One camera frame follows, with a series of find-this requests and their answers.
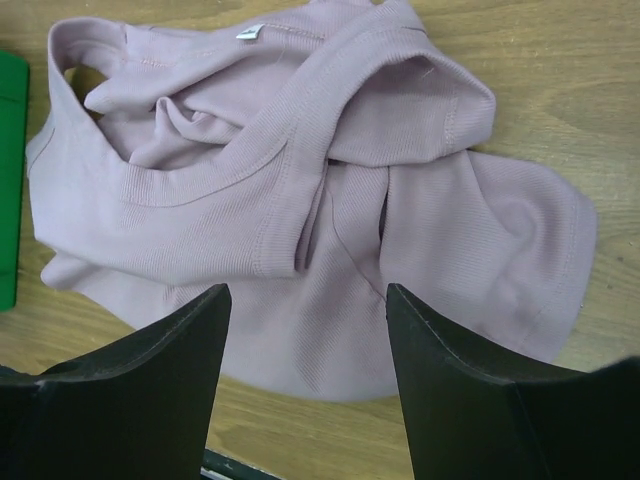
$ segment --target green container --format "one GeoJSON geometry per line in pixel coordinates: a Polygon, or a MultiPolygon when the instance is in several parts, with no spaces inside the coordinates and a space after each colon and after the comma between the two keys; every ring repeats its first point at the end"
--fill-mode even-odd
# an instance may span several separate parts
{"type": "Polygon", "coordinates": [[[16,303],[29,66],[0,51],[0,311],[16,303]]]}

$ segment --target white label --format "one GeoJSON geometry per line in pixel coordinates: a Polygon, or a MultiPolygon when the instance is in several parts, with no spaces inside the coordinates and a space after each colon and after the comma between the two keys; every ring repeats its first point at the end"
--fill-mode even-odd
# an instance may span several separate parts
{"type": "Polygon", "coordinates": [[[239,38],[240,40],[255,40],[256,38],[258,38],[262,27],[264,27],[264,23],[259,23],[258,25],[249,27],[236,35],[236,38],[239,38]]]}

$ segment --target wooden table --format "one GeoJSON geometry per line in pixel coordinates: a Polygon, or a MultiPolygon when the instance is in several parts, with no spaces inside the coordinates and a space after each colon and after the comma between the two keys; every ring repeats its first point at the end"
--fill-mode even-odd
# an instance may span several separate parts
{"type": "MultiPolygon", "coordinates": [[[[0,49],[32,67],[28,132],[48,110],[46,34],[92,15],[215,29],[290,0],[0,0],[0,49]]],[[[592,369],[640,353],[640,3],[636,0],[414,0],[435,44],[497,94],[493,153],[555,168],[600,214],[584,309],[558,363],[592,369]]],[[[0,314],[0,363],[39,372],[130,330],[90,301],[46,288],[25,191],[18,306],[0,314]]],[[[209,446],[287,479],[412,478],[397,399],[300,401],[228,379],[209,446]]]]}

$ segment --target ribbed fabric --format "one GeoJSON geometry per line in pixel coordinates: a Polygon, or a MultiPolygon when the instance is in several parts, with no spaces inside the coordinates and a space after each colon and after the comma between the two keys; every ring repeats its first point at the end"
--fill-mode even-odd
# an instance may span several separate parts
{"type": "Polygon", "coordinates": [[[286,394],[393,394],[384,292],[550,361],[577,316],[592,204],[551,170],[474,153],[492,93],[405,1],[315,1],[211,33],[69,19],[27,149],[42,273],[140,328],[214,283],[223,373],[286,394]],[[263,25],[257,38],[236,36],[263,25]],[[108,79],[86,109],[64,80],[108,79]]]}

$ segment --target black object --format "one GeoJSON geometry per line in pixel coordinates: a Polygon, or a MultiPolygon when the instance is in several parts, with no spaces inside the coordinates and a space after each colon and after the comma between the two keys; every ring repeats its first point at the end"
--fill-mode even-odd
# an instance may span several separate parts
{"type": "Polygon", "coordinates": [[[387,320],[416,479],[640,478],[640,358],[588,374],[541,363],[400,285],[387,320]]]}
{"type": "Polygon", "coordinates": [[[0,372],[0,479],[200,478],[230,311],[216,286],[42,375],[0,372]]]}

